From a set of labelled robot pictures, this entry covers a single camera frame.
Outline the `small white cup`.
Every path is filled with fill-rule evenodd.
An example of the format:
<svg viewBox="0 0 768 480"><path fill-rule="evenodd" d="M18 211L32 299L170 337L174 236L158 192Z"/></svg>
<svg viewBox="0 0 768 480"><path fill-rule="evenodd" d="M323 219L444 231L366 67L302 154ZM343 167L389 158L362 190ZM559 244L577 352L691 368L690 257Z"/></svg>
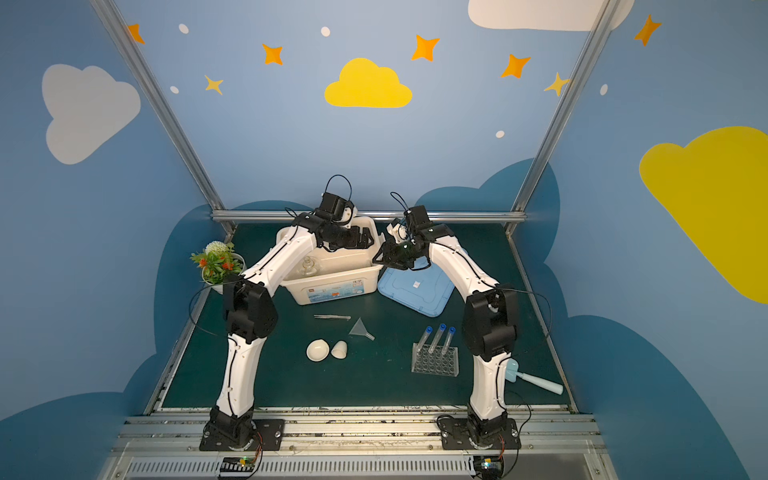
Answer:
<svg viewBox="0 0 768 480"><path fill-rule="evenodd" d="M338 341L331 349L331 355L335 359L343 360L348 355L348 344L346 341Z"/></svg>

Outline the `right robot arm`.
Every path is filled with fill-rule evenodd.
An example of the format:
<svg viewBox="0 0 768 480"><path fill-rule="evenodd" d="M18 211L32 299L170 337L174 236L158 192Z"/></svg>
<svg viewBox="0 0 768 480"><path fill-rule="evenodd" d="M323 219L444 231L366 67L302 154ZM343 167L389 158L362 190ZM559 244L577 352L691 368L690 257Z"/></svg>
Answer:
<svg viewBox="0 0 768 480"><path fill-rule="evenodd" d="M488 275L448 226L433 222L425 207L414 206L387 226L373 262L413 270L421 258L448 276L465 303L462 337L473 357L470 417L485 424L504 418L501 369L511 359L519 337L517 293Z"/></svg>

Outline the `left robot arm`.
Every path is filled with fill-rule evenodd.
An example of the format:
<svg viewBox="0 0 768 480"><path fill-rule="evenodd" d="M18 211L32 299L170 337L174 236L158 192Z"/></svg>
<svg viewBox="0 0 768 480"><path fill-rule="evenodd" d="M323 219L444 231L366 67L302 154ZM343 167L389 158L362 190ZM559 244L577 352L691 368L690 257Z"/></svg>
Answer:
<svg viewBox="0 0 768 480"><path fill-rule="evenodd" d="M267 337L278 321L273 301L283 280L313 250L329 252L367 249L374 235L351 224L357 210L349 198L325 192L320 205L297 214L268 253L223 286L228 363L216 409L234 420L249 419L254 407L254 383Z"/></svg>

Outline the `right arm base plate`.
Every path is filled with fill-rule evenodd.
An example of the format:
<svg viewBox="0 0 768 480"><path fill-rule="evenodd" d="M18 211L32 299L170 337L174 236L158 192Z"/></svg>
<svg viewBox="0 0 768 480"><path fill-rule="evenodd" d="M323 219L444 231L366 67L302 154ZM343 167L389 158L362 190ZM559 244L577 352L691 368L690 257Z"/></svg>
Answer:
<svg viewBox="0 0 768 480"><path fill-rule="evenodd" d="M438 427L444 450L518 450L520 433L514 419L507 414L481 420L471 413L467 418L439 415Z"/></svg>

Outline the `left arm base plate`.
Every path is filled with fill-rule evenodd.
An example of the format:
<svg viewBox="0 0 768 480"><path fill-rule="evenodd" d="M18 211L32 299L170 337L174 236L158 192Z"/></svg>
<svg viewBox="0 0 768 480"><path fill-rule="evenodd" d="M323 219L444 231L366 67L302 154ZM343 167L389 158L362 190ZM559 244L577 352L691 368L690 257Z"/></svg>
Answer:
<svg viewBox="0 0 768 480"><path fill-rule="evenodd" d="M200 451L255 452L278 451L281 447L283 419L209 420L199 444Z"/></svg>

